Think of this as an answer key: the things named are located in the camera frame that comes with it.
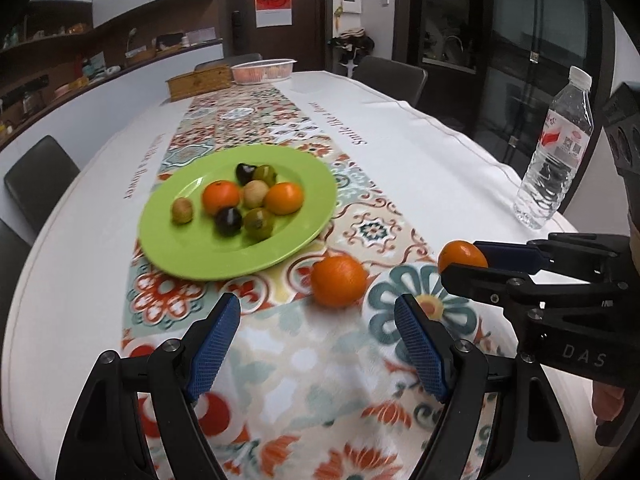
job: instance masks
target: orange fruit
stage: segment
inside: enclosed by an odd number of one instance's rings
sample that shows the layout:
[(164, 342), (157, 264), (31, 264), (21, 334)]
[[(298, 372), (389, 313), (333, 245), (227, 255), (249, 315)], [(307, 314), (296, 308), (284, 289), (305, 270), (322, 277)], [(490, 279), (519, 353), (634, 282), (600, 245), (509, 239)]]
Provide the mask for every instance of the orange fruit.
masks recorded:
[(444, 246), (440, 252), (440, 256), (438, 256), (438, 273), (442, 274), (442, 271), (446, 269), (449, 264), (462, 264), (484, 268), (489, 266), (482, 251), (475, 245), (463, 240), (454, 240)]
[(239, 203), (240, 189), (228, 180), (212, 182), (202, 192), (202, 207), (212, 216), (223, 207), (236, 207)]
[(264, 197), (264, 206), (274, 215), (290, 215), (302, 207), (305, 194), (298, 184), (281, 182), (271, 187)]
[(319, 304), (342, 308), (364, 296), (368, 277), (360, 262), (350, 256), (330, 256), (314, 264), (311, 289)]

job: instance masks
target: floral pattern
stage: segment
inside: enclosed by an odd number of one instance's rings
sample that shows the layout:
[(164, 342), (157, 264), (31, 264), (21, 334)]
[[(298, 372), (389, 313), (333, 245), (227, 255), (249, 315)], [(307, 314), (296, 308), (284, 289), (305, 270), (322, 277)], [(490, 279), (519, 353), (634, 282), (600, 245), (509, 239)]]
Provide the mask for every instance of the floral pattern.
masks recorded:
[[(156, 269), (136, 244), (130, 260), (122, 354), (144, 356), (182, 337), (225, 292), (241, 302), (240, 328), (210, 392), (194, 408), (228, 478), (400, 480), (407, 478), (442, 414), (420, 386), (393, 320), (395, 298), (413, 294), (430, 319), (483, 351), (511, 351), (478, 306), (443, 290), (430, 247), (394, 202), (295, 104), (271, 85), (197, 96), (158, 168), (155, 186), (194, 160), (241, 144), (279, 144), (313, 154), (337, 184), (334, 216), (287, 260), (215, 283)], [(350, 254), (369, 272), (361, 309), (316, 305), (313, 264)], [(464, 480), (474, 480), (491, 433), (485, 408)], [(156, 472), (172, 478), (152, 403), (139, 400)]]

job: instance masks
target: door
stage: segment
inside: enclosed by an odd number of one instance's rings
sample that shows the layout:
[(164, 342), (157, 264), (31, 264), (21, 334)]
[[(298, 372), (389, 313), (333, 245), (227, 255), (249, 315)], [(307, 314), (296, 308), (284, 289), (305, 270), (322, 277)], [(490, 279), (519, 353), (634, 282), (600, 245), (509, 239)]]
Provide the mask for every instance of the door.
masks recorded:
[(258, 52), (297, 60), (297, 71), (324, 68), (324, 0), (291, 0), (292, 25), (256, 27), (255, 0), (226, 0), (232, 41), (228, 56)]

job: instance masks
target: white bottle cap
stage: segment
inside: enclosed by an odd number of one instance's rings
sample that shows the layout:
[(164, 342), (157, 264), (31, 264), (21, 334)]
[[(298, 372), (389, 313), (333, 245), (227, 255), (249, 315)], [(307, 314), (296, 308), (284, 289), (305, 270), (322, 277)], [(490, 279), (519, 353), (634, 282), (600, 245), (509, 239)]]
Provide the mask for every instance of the white bottle cap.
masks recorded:
[(585, 92), (591, 90), (591, 76), (577, 66), (569, 69), (569, 81)]

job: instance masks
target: white tablecloth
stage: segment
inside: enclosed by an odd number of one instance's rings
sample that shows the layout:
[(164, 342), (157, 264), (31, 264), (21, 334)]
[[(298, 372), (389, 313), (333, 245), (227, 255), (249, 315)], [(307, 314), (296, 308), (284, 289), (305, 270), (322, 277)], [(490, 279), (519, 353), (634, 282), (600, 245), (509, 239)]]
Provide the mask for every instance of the white tablecloth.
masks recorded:
[[(458, 238), (522, 243), (574, 231), (560, 215), (540, 232), (521, 225), (511, 213), (516, 173), (406, 103), (324, 72), (296, 73), (275, 86), (393, 197), (435, 254)], [(66, 425), (96, 357), (120, 348), (137, 221), (189, 104), (158, 103), (103, 147), (49, 218), (18, 283), (2, 352), (2, 415), (43, 479), (54, 478)], [(561, 280), (545, 273), (535, 279)], [(513, 333), (506, 321), (504, 329)], [(588, 478), (602, 454), (593, 437), (590, 382), (546, 371)]]

